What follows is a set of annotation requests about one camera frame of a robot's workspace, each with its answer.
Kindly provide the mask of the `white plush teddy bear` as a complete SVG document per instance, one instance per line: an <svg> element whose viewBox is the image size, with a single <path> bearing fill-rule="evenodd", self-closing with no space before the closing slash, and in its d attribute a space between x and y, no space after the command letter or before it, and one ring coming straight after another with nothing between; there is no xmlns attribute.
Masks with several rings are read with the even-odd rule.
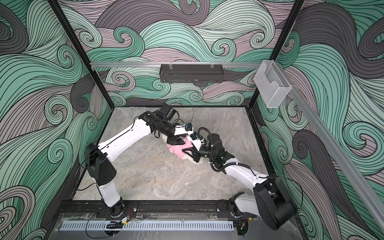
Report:
<svg viewBox="0 0 384 240"><path fill-rule="evenodd" d="M168 137L166 135L163 135L163 134L160 134L160 136L161 136L162 140L167 144L167 147L172 154L175 154L176 156L178 156L182 160L188 160L191 163L197 164L197 162L195 162L193 160L193 157L191 157L188 154L183 152L184 149L194 147L193 143L198 138L197 132L194 132L192 134L192 137L184 137L183 135L178 135L177 138L179 138L185 142L183 145L169 145L167 143Z"/></svg>

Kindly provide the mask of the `pink knitted bear sweater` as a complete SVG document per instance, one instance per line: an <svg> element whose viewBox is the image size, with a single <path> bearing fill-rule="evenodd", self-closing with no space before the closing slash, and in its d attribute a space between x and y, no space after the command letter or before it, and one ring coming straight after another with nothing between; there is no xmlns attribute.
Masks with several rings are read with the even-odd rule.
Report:
<svg viewBox="0 0 384 240"><path fill-rule="evenodd" d="M187 155L183 152L184 149L190 148L193 146L192 142L190 142L188 139L183 139L185 141L184 145L167 145L169 151L176 156L178 156L182 160L189 160L193 161L193 158Z"/></svg>

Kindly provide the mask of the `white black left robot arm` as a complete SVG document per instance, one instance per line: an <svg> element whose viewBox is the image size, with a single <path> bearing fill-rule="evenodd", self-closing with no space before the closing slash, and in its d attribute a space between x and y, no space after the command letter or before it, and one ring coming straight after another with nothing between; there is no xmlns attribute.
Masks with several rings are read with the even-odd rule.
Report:
<svg viewBox="0 0 384 240"><path fill-rule="evenodd" d="M176 125L171 123L176 110L164 104L154 112L146 111L134 118L134 122L111 139L86 147L86 169L95 180L102 200L107 208L122 206L122 198L115 184L116 169L112 163L120 154L140 139L158 132L168 138L169 145L183 145L182 137L193 133L191 123Z"/></svg>

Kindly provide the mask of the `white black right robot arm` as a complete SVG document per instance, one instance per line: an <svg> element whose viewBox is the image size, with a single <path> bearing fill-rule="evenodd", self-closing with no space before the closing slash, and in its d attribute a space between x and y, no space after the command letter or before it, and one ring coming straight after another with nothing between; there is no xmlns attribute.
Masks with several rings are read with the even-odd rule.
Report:
<svg viewBox="0 0 384 240"><path fill-rule="evenodd" d="M195 162L207 158L214 172L229 175L252 191L252 194L239 192L229 199L233 217L243 221L260 217L272 230L296 217L299 208L280 177L261 174L241 163L225 150L218 134L208 135L205 139L193 133L187 139L192 146L183 149L183 153Z"/></svg>

